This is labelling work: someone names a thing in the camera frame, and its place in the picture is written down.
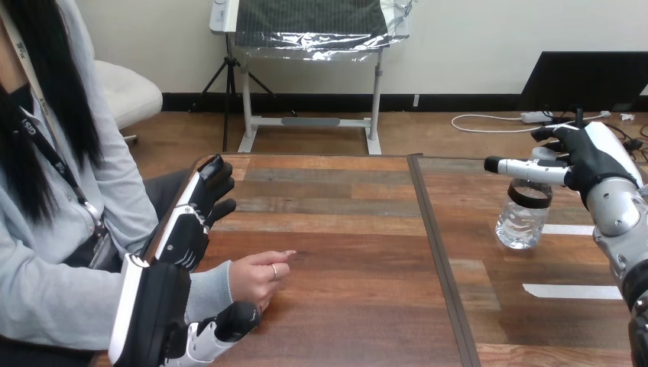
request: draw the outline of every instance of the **robotic hand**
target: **robotic hand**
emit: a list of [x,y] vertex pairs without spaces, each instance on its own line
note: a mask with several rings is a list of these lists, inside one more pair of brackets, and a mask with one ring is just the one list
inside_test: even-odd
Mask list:
[[190,272],[205,254],[209,228],[236,208],[231,199],[219,203],[234,188],[231,175],[220,156],[198,167],[141,254],[124,257],[109,347],[115,367],[207,366],[261,322],[256,305],[234,302],[185,324]]
[[614,133],[600,122],[584,128],[549,126],[532,136],[536,141],[557,138],[543,147],[565,155],[555,161],[489,157],[484,168],[567,186],[581,194],[596,225],[593,239],[609,259],[611,273],[632,313],[628,331],[633,362],[648,365],[648,205],[637,167]]

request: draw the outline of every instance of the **woman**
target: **woman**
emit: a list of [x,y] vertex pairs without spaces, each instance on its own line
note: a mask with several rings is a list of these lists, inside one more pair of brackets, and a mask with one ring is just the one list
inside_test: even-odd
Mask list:
[[[92,353],[79,351],[108,348],[121,285],[119,274],[86,267],[97,226],[79,198],[101,213],[123,257],[144,244],[183,176],[142,182],[103,99],[71,0],[0,1],[51,112],[46,120],[0,22],[0,361],[87,365]],[[81,190],[34,145],[25,119]],[[266,252],[192,274],[186,320],[215,316],[233,300],[264,309],[281,286],[274,269],[285,278],[292,253]]]

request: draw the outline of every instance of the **woman's hand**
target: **woman's hand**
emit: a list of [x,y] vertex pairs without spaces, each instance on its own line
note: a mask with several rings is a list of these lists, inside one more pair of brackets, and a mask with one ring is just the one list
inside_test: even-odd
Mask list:
[[229,265],[232,300],[256,304],[263,312],[290,273],[288,259],[295,251],[269,251],[246,256]]

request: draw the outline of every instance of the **white office chair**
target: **white office chair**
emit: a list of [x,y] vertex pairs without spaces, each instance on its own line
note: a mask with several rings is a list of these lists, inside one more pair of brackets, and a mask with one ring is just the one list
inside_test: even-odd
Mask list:
[[[81,12],[74,0],[58,0],[67,2],[83,24],[83,37],[95,56],[95,49],[90,34],[85,26]],[[162,109],[162,92],[150,80],[133,70],[120,67],[105,61],[95,60],[95,68],[99,81],[110,109],[119,129],[127,128],[136,122],[148,119],[160,113]],[[137,143],[137,135],[125,136],[127,142]]]

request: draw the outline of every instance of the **wood grain surface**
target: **wood grain surface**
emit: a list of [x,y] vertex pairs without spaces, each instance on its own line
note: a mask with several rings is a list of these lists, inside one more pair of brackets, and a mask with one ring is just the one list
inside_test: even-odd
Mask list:
[[[621,300],[544,299],[522,284],[614,285],[586,235],[544,235],[533,250],[494,233],[510,179],[481,160],[419,158],[482,365],[631,365]],[[548,224],[592,225],[580,197],[554,189]]]
[[298,253],[262,326],[215,365],[461,364],[407,159],[225,159],[245,166],[239,207],[212,229],[199,271]]
[[[530,133],[472,134],[450,125],[450,120],[462,112],[381,112],[378,134],[383,154],[423,153],[430,157],[483,158],[488,155],[528,158],[536,143]],[[486,112],[485,115],[520,117],[519,112]],[[285,114],[267,114],[264,117]],[[336,117],[362,119],[368,113],[308,113],[303,117]],[[621,121],[613,113],[604,122],[622,128],[633,138],[648,124],[648,113],[638,113],[635,121]],[[467,128],[513,129],[526,128],[519,121],[466,118],[457,121]],[[186,169],[198,157],[219,153],[223,131],[222,113],[162,112],[161,114],[125,128],[125,135],[136,134],[139,143],[131,147],[133,158],[144,178]],[[243,117],[230,115],[229,151],[236,151],[243,137]],[[257,154],[367,154],[367,140],[361,128],[260,128],[252,149]],[[644,162],[640,154],[638,161]],[[319,161],[328,164],[327,160]]]

